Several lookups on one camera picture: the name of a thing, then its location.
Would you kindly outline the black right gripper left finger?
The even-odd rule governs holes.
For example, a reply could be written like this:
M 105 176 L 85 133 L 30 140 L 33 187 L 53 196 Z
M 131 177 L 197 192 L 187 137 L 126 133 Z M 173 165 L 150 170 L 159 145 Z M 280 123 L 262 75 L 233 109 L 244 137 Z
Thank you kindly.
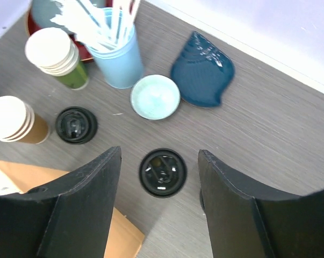
M 0 257 L 103 257 L 121 148 L 29 190 L 0 196 Z

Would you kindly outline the brown paper bag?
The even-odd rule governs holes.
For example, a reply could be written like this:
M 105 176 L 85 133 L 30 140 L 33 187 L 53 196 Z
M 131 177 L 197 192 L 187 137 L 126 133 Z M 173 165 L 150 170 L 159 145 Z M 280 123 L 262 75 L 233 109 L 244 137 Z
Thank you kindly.
M 0 257 L 136 257 L 145 236 L 114 207 L 119 168 L 0 161 Z

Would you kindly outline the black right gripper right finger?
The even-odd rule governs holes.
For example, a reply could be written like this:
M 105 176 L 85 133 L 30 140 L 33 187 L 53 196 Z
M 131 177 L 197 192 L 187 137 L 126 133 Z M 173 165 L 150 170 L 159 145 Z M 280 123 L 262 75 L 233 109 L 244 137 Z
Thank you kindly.
M 300 196 L 198 153 L 214 257 L 324 257 L 324 189 Z

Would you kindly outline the brown paper cup stack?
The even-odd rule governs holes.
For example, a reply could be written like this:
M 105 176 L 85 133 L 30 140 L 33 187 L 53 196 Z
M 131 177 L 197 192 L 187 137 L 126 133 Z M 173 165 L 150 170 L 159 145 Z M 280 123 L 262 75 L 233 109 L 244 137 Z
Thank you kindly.
M 0 97 L 0 141 L 40 144 L 50 134 L 49 124 L 15 96 Z

